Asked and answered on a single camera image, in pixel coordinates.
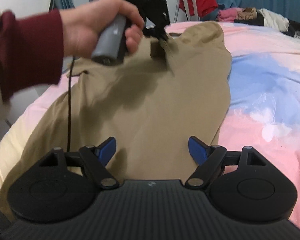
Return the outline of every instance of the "hand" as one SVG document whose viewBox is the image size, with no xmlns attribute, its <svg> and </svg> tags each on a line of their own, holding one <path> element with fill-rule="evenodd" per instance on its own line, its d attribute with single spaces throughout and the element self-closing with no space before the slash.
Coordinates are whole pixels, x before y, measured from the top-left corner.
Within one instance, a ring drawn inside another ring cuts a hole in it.
<svg viewBox="0 0 300 240">
<path fill-rule="evenodd" d="M 138 50 L 143 36 L 144 21 L 136 6 L 125 0 L 97 0 L 75 9 L 60 10 L 63 24 L 64 56 L 90 58 L 101 31 L 117 14 L 122 14 L 133 23 L 125 32 L 130 53 Z"/>
</svg>

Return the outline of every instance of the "ribbed black surface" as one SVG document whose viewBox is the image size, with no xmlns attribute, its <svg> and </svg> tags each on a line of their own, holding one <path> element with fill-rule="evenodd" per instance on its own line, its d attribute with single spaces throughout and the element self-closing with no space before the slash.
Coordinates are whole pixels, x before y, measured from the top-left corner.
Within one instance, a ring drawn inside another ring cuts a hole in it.
<svg viewBox="0 0 300 240">
<path fill-rule="evenodd" d="M 72 220 L 53 225 L 16 222 L 7 240 L 299 240 L 300 230 L 283 220 L 247 225 L 220 214 L 201 191 L 177 180 L 126 181 L 104 191 Z"/>
</svg>

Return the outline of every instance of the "gray handle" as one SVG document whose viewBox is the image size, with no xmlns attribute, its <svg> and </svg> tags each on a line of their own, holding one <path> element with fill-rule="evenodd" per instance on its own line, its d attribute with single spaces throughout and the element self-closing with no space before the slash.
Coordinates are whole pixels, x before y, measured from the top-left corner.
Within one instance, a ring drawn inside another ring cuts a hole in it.
<svg viewBox="0 0 300 240">
<path fill-rule="evenodd" d="M 94 62 L 113 66 L 123 63 L 128 51 L 125 30 L 129 27 L 126 17 L 118 14 L 114 21 L 101 33 L 98 44 L 91 54 Z"/>
</svg>

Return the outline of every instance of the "pink clothing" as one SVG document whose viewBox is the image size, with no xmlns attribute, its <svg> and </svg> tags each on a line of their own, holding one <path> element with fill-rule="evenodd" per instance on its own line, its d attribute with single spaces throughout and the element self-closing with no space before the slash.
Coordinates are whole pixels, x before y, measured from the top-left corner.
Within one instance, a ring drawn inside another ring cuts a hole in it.
<svg viewBox="0 0 300 240">
<path fill-rule="evenodd" d="M 218 12 L 218 22 L 234 22 L 241 8 L 230 8 Z"/>
</svg>

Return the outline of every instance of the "pile of clothes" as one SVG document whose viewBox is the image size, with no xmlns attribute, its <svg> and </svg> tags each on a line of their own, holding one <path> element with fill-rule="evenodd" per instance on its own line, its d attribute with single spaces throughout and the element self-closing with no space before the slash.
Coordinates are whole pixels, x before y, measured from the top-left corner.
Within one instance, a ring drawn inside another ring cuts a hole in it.
<svg viewBox="0 0 300 240">
<path fill-rule="evenodd" d="M 194 15 L 192 0 L 187 0 L 190 15 Z M 289 20 L 268 9 L 238 8 L 234 0 L 217 3 L 216 0 L 196 0 L 200 21 L 244 23 L 270 27 L 288 36 L 300 39 L 300 23 Z M 179 8 L 185 11 L 183 0 Z"/>
</svg>

